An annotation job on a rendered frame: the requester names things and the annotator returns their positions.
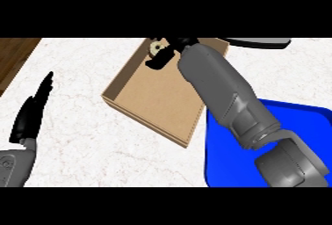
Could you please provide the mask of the brown wooden surface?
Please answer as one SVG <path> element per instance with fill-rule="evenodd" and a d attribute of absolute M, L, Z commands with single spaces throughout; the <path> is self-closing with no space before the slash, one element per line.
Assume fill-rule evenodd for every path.
<path fill-rule="evenodd" d="M 12 83 L 40 38 L 0 38 L 0 96 Z"/>

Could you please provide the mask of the grey and black appliance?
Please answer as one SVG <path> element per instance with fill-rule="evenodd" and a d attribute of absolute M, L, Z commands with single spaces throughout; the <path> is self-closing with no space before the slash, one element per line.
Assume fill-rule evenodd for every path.
<path fill-rule="evenodd" d="M 222 38 L 236 47 L 260 49 L 285 49 L 291 44 L 291 38 Z"/>

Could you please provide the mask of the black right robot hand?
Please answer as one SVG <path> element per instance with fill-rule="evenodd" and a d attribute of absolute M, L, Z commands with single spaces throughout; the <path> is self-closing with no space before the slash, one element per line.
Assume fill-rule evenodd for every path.
<path fill-rule="evenodd" d="M 198 44 L 198 38 L 167 38 L 165 40 L 168 42 L 168 46 L 161 49 L 155 57 L 145 62 L 145 65 L 155 70 L 164 68 L 176 55 L 176 51 L 182 53 L 186 47 Z"/>

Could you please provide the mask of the blue tray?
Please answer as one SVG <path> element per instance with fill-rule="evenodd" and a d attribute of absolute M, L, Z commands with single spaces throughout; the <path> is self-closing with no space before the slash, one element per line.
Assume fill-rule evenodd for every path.
<path fill-rule="evenodd" d="M 309 148 L 316 152 L 328 169 L 328 185 L 332 187 L 332 110 L 286 102 L 261 100 L 282 129 L 294 130 Z M 254 160 L 276 143 L 258 150 L 241 147 L 229 129 L 207 111 L 205 181 L 210 187 L 266 187 L 267 184 L 254 165 Z"/>

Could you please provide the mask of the brown cardboard box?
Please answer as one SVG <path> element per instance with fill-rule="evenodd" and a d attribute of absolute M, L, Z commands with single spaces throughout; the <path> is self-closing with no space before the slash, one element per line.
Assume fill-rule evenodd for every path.
<path fill-rule="evenodd" d="M 146 38 L 102 93 L 105 103 L 183 148 L 188 147 L 204 110 L 199 95 L 177 70 L 179 54 L 154 70 Z"/>

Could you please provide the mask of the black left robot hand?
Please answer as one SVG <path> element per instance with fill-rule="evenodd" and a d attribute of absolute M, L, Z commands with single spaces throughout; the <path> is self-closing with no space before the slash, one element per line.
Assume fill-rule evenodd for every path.
<path fill-rule="evenodd" d="M 36 96 L 30 96 L 21 106 L 12 127 L 12 133 L 9 135 L 11 143 L 19 143 L 19 141 L 27 138 L 37 138 L 43 120 L 45 106 L 49 101 L 49 93 L 53 89 L 52 78 L 53 72 L 49 72 L 39 86 Z"/>

